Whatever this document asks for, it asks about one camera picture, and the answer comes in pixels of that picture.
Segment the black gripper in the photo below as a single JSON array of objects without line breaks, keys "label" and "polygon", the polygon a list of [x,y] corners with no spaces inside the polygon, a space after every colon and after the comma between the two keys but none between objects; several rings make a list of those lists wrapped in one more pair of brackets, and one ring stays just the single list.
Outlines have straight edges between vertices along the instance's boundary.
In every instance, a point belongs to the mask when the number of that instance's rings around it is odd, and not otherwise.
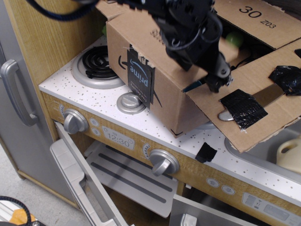
[{"label": "black gripper", "polygon": [[154,0],[152,17],[160,28],[167,54],[184,70],[193,65],[207,72],[209,89],[217,93],[232,82],[230,65],[219,51],[222,24],[213,0]]}]

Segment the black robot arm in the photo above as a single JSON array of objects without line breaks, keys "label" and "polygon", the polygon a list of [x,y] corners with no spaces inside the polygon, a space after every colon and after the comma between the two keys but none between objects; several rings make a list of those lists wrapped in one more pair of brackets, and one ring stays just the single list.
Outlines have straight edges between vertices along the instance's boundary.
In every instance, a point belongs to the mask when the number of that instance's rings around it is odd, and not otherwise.
[{"label": "black robot arm", "polygon": [[217,93],[233,81],[231,68],[219,51],[222,24],[213,0],[119,0],[131,9],[146,10],[160,29],[166,53],[184,70],[193,65],[208,74],[204,81]]}]

